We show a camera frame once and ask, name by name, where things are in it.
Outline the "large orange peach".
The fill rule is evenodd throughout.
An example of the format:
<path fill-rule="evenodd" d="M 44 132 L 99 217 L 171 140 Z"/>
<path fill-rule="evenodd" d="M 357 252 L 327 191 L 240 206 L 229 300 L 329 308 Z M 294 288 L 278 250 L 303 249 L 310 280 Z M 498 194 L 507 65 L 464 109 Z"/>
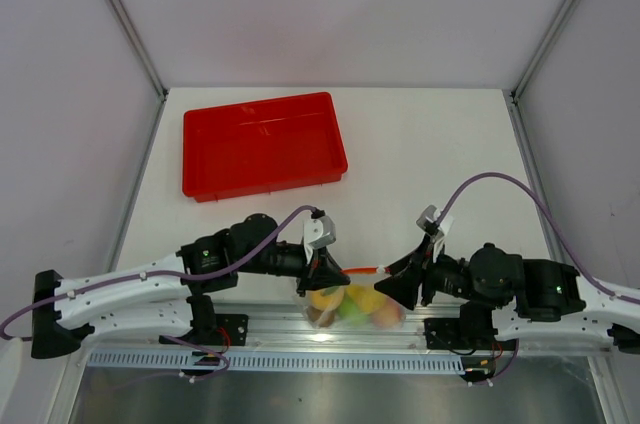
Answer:
<path fill-rule="evenodd" d="M 331 287 L 312 291 L 309 295 L 311 306 L 319 311 L 334 311 L 344 299 L 344 287 Z"/>

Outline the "small pink peach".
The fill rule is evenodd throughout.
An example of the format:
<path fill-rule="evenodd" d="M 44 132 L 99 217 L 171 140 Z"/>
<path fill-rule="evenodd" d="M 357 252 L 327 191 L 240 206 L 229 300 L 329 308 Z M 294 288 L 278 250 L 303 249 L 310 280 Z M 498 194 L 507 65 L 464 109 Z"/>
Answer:
<path fill-rule="evenodd" d="M 404 309 L 395 302 L 387 302 L 371 315 L 371 322 L 378 329 L 392 329 L 404 322 Z"/>

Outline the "yellow lemon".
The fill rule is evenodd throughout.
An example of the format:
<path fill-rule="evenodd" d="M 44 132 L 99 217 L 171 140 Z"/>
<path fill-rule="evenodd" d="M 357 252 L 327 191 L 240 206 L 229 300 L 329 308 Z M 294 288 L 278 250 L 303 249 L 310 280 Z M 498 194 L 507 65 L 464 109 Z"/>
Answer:
<path fill-rule="evenodd" d="M 387 297 L 372 286 L 351 284 L 346 288 L 346 294 L 367 315 L 374 313 L 387 302 Z"/>

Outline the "clear zip top bag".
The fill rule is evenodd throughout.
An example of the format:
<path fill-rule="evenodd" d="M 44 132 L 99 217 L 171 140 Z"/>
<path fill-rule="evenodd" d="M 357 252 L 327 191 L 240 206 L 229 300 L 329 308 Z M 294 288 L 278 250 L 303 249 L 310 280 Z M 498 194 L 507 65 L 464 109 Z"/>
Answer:
<path fill-rule="evenodd" d="M 396 329 L 405 321 L 406 311 L 392 298 L 374 288 L 390 275 L 387 267 L 346 269 L 351 282 L 296 297 L 302 315 L 316 329 Z"/>

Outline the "green apple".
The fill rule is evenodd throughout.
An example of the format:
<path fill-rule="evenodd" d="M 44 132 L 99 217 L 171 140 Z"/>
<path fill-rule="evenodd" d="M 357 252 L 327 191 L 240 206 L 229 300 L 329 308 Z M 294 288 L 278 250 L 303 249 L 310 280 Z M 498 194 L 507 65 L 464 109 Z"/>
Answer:
<path fill-rule="evenodd" d="M 340 322 L 345 326 L 359 327 L 369 322 L 368 315 L 350 299 L 345 299 L 341 302 L 337 308 L 337 314 Z"/>

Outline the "brown kiwi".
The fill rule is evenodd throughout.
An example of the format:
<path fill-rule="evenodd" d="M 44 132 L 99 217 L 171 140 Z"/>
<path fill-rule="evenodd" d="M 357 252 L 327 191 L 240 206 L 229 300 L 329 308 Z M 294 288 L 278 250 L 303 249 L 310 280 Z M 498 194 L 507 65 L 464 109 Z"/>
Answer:
<path fill-rule="evenodd" d="M 306 315 L 309 322 L 316 328 L 328 328 L 335 320 L 334 311 L 318 310 L 313 307 L 308 307 Z"/>

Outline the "red plastic bin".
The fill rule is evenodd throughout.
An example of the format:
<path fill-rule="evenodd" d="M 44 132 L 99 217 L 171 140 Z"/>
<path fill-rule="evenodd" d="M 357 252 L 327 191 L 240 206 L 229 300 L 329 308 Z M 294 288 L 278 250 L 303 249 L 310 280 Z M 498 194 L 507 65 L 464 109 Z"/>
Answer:
<path fill-rule="evenodd" d="M 338 182 L 348 160 L 327 92 L 189 110 L 182 192 L 198 203 Z"/>

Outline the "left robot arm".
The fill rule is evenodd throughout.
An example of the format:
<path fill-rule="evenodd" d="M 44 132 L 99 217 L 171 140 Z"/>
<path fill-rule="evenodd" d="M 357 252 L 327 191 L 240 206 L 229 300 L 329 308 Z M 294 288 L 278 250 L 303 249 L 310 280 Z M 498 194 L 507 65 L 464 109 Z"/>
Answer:
<path fill-rule="evenodd" d="M 128 271 L 79 279 L 54 270 L 38 273 L 32 358 L 70 355 L 85 343 L 113 337 L 213 344 L 220 333 L 210 296 L 235 287 L 242 273 L 292 278 L 299 296 L 349 284 L 328 251 L 335 240 L 328 216 L 313 211 L 298 244 L 279 240 L 283 228 L 253 214 Z"/>

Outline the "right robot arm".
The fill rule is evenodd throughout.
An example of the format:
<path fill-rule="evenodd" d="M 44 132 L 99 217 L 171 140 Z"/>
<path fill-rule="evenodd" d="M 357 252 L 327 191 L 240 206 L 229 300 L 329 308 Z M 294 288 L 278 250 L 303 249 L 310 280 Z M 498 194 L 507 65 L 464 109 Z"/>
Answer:
<path fill-rule="evenodd" d="M 408 310 L 430 305 L 439 294 L 461 300 L 457 317 L 425 320 L 430 349 L 462 353 L 551 340 L 639 352 L 638 296 L 606 293 L 564 263 L 526 259 L 492 243 L 470 259 L 456 259 L 427 235 L 388 273 L 375 290 Z"/>

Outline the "aluminium rail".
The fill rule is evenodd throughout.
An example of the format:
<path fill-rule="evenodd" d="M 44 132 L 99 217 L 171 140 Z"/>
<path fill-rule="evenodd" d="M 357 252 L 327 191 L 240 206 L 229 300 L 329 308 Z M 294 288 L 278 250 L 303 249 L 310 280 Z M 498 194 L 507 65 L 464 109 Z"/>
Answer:
<path fill-rule="evenodd" d="M 216 303 L 213 308 L 217 326 L 225 329 L 233 346 L 252 349 L 484 352 L 493 341 L 507 352 L 526 354 L 591 355 L 613 348 L 607 324 L 577 315 L 565 316 L 557 323 L 531 323 L 500 311 L 493 319 L 493 332 L 484 338 L 464 339 L 460 310 L 455 305 L 407 311 L 387 302 L 373 313 L 347 303 L 329 311 L 306 303 Z"/>

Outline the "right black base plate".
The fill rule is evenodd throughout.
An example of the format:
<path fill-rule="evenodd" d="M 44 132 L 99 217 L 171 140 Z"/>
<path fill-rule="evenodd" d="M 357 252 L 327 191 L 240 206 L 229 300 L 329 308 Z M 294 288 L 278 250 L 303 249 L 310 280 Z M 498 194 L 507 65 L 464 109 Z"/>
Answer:
<path fill-rule="evenodd" d="M 469 356 L 476 351 L 491 349 L 487 335 L 461 318 L 427 318 L 423 321 L 423 328 L 429 350 L 447 350 Z"/>

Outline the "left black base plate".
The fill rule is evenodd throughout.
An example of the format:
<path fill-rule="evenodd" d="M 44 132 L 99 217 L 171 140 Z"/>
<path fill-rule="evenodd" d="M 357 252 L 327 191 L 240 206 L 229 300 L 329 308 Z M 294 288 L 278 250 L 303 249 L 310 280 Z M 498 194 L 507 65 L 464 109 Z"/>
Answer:
<path fill-rule="evenodd" d="M 243 347 L 246 344 L 249 316 L 246 314 L 213 314 L 196 317 L 183 334 L 170 334 L 181 341 L 202 346 Z"/>

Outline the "right frame post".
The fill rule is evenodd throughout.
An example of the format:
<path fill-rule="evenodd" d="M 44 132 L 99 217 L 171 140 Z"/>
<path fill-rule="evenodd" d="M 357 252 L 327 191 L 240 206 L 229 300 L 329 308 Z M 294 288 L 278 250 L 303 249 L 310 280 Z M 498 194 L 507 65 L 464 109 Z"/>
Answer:
<path fill-rule="evenodd" d="M 580 2 L 581 0 L 560 1 L 540 41 L 536 45 L 533 54 L 528 59 L 524 70 L 509 93 L 511 101 L 515 105 L 519 103 L 527 88 L 536 77 L 536 74 L 553 50 Z"/>

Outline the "frame post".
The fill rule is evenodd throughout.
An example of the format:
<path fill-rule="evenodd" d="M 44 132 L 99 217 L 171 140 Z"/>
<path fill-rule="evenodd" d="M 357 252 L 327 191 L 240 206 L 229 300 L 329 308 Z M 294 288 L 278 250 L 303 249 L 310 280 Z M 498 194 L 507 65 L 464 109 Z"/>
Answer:
<path fill-rule="evenodd" d="M 553 50 L 580 2 L 581 0 L 560 1 L 540 41 L 536 45 L 533 54 L 528 59 L 524 70 L 509 93 L 511 101 L 515 105 L 519 103 L 527 88 L 536 77 L 536 74 Z"/>
<path fill-rule="evenodd" d="M 145 46 L 141 35 L 131 18 L 124 0 L 105 0 L 118 27 L 127 41 L 134 57 L 141 66 L 150 86 L 159 99 L 164 100 L 168 94 L 159 72 Z"/>

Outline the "left frame post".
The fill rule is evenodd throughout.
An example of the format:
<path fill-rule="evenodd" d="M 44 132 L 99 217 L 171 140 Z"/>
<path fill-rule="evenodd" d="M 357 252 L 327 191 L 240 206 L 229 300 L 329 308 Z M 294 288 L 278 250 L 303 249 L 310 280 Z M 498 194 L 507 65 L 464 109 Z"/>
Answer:
<path fill-rule="evenodd" d="M 141 35 L 131 18 L 124 0 L 105 0 L 118 27 L 127 41 L 134 57 L 141 66 L 150 86 L 159 99 L 164 100 L 168 94 L 159 72 L 145 46 Z"/>

